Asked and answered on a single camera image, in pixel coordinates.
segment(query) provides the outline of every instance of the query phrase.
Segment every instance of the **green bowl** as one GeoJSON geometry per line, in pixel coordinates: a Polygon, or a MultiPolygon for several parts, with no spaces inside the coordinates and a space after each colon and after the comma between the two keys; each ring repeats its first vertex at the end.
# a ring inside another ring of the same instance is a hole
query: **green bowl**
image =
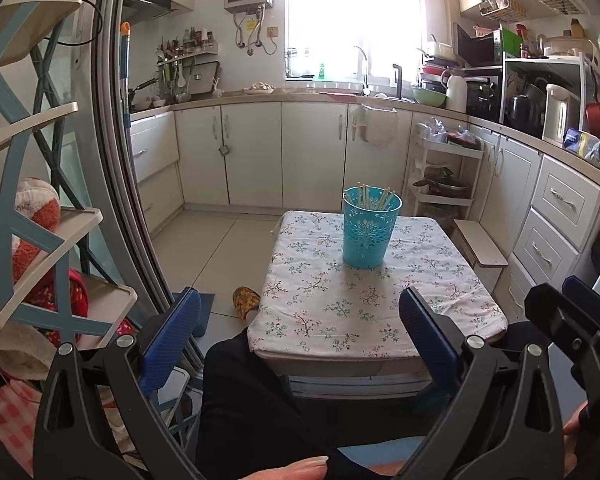
{"type": "Polygon", "coordinates": [[[446,95],[440,92],[434,92],[433,90],[427,90],[426,88],[414,87],[413,96],[416,102],[425,105],[440,108],[446,99],[446,95]]]}

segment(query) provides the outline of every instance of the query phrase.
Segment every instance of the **slipper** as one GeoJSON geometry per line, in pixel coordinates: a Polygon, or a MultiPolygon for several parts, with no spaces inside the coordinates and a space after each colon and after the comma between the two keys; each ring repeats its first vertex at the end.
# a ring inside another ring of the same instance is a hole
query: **slipper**
{"type": "Polygon", "coordinates": [[[234,307],[243,321],[247,313],[260,306],[260,295],[248,286],[239,286],[234,290],[234,307]]]}

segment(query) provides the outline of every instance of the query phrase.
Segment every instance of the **range hood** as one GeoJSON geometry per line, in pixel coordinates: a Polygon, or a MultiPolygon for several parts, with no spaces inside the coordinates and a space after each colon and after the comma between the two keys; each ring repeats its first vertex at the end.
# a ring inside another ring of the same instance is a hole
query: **range hood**
{"type": "Polygon", "coordinates": [[[176,10],[171,0],[122,0],[122,21],[131,25],[165,16],[176,10]]]}

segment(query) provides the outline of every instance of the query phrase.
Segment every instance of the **floral tablecloth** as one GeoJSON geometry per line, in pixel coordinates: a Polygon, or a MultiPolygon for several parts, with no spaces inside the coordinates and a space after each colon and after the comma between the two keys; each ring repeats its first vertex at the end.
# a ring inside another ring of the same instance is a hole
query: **floral tablecloth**
{"type": "Polygon", "coordinates": [[[358,270],[342,260],[342,215],[289,211],[281,219],[249,326],[262,357],[320,360],[418,355],[398,316],[398,298],[415,286],[465,335],[495,336],[507,319],[435,220],[398,217],[384,263],[358,270]]]}

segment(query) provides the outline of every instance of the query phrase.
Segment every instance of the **floor tile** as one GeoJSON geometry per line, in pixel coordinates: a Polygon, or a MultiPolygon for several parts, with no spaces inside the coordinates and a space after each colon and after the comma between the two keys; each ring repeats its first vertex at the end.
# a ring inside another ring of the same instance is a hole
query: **floor tile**
{"type": "Polygon", "coordinates": [[[196,280],[200,292],[214,292],[211,311],[237,316],[232,303],[241,285],[260,292],[271,260],[277,222],[238,218],[196,280]]]}
{"type": "Polygon", "coordinates": [[[154,238],[154,250],[173,292],[196,281],[235,218],[180,213],[154,238]]]}
{"type": "Polygon", "coordinates": [[[206,354],[206,351],[218,341],[230,339],[242,330],[244,330],[244,323],[237,317],[223,316],[212,312],[209,316],[209,325],[206,327],[205,335],[197,337],[196,343],[198,343],[200,351],[206,354]]]}
{"type": "Polygon", "coordinates": [[[240,218],[243,220],[269,220],[277,222],[282,215],[259,215],[254,213],[240,213],[240,218]]]}

